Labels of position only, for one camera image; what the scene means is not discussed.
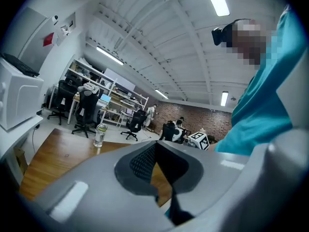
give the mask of white floor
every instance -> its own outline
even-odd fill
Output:
[[[26,161],[29,164],[35,154],[35,152],[40,148],[42,143],[45,141],[45,139],[48,137],[48,135],[53,131],[54,128],[57,128],[59,130],[65,131],[67,133],[71,133],[72,130],[74,130],[74,125],[76,123],[75,116],[72,116],[71,122],[68,125],[67,120],[63,119],[61,126],[59,123],[58,117],[51,117],[49,120],[47,119],[47,116],[51,114],[50,110],[44,109],[42,112],[42,117],[44,118],[43,121],[40,123],[40,127],[34,131],[31,131],[22,145],[22,149],[25,152]],[[114,124],[107,123],[108,129],[105,134],[104,141],[106,142],[115,142],[115,143],[127,143],[127,144],[136,144],[140,142],[150,141],[150,140],[158,140],[159,136],[153,132],[150,132],[148,130],[140,130],[138,135],[138,141],[136,142],[136,139],[133,137],[129,137],[128,140],[126,140],[126,135],[120,135],[120,132],[122,131],[128,131],[127,128],[122,126],[121,128],[116,127]],[[77,137],[86,137],[84,132],[78,132],[76,134]],[[94,140],[95,135],[92,133],[88,133],[88,137],[90,139]]]

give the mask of white printer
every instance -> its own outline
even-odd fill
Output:
[[[5,130],[36,115],[43,82],[0,58],[0,125]]]

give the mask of keyboard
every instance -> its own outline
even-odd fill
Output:
[[[17,68],[24,75],[27,75],[27,76],[38,76],[39,75],[39,73],[35,72],[32,68],[24,64],[22,61],[20,61],[18,58],[16,58],[13,55],[3,53],[2,57],[6,61],[8,61],[10,64],[12,64],[15,68]]]

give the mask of white ceiling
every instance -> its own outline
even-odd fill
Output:
[[[218,17],[210,0],[100,0],[87,41],[117,52],[143,82],[174,100],[234,108],[254,66],[213,44],[211,30],[238,18],[275,29],[281,0],[226,0]]]

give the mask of teal shirt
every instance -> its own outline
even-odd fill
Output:
[[[292,124],[276,90],[296,66],[308,46],[307,36],[292,10],[282,14],[277,36],[272,36],[266,59],[235,107],[232,129],[216,146],[218,152],[249,156]]]

